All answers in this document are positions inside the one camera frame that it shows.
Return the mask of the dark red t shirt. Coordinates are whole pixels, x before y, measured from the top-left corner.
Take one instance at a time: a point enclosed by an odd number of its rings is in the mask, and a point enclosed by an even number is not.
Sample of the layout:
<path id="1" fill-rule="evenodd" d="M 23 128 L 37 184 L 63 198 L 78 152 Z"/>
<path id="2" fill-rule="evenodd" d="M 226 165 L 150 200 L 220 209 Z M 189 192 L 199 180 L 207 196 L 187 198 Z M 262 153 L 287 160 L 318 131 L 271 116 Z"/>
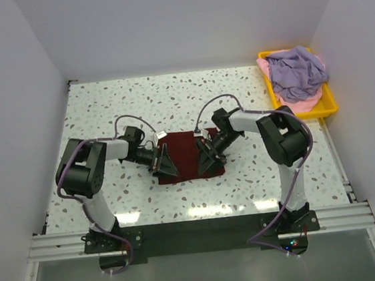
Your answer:
<path id="1" fill-rule="evenodd" d="M 195 137 L 192 131 L 181 131 L 168 133 L 158 141 L 158 145 L 167 145 L 168 156 L 179 172 L 177 177 L 158 178 L 159 185 L 171 185 L 197 179 L 209 179 L 222 176 L 225 168 L 222 167 L 212 174 L 198 174 L 199 151 L 195 144 Z"/>

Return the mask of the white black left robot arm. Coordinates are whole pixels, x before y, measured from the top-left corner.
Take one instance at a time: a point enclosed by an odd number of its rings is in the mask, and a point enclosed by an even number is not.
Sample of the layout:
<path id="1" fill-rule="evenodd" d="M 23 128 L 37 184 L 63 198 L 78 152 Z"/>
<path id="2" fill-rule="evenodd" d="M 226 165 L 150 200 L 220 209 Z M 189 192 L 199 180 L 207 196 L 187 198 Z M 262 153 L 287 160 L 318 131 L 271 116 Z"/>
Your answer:
<path id="1" fill-rule="evenodd" d="M 88 234 L 82 237 L 88 254 L 134 249 L 103 194 L 106 162 L 133 162 L 147 167 L 152 176 L 162 179 L 179 176 L 165 144 L 159 146 L 155 139 L 148 150 L 141 144 L 145 136 L 143 130 L 132 126 L 126 128 L 124 134 L 115 139 L 69 140 L 57 168 L 57 195 L 79 202 L 89 220 Z"/>

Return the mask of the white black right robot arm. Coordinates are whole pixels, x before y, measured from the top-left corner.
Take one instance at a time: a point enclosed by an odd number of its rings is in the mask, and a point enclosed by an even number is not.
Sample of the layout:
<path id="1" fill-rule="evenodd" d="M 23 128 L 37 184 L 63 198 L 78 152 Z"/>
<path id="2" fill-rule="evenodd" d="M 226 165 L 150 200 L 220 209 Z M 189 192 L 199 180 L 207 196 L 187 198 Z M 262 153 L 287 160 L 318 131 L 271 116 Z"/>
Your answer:
<path id="1" fill-rule="evenodd" d="M 223 152 L 246 132 L 260 134 L 271 160 L 278 165 L 281 183 L 279 212 L 248 242 L 263 236 L 272 226 L 281 225 L 295 232 L 310 211 L 304 188 L 304 164 L 313 148 L 312 132 L 286 106 L 269 111 L 246 111 L 240 108 L 218 109 L 212 116 L 219 132 L 213 139 L 195 139 L 198 149 L 198 175 L 213 174 L 226 164 Z"/>

